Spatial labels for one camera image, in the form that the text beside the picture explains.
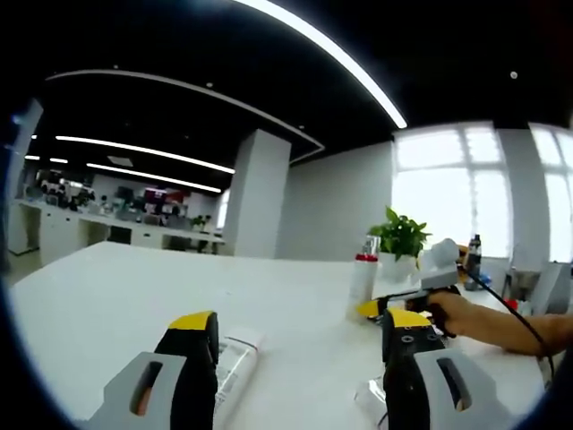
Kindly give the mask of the person's right hand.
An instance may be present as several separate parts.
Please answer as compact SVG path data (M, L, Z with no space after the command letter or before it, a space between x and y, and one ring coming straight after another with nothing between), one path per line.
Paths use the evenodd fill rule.
M475 325L475 310L472 303L460 295L437 292L429 296L428 302L438 306L445 316L444 327L453 335L470 336Z

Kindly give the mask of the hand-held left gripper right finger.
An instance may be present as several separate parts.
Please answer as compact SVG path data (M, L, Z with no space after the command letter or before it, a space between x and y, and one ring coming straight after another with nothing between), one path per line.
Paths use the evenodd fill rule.
M424 316L389 308L382 317L382 388L390 429L484 429L496 424L494 380L448 348Z

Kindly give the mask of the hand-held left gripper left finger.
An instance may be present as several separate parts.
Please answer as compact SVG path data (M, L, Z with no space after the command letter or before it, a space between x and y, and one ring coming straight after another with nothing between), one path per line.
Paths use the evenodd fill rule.
M155 350L141 352L104 388L89 429L211 429L218 389L218 315L169 324Z

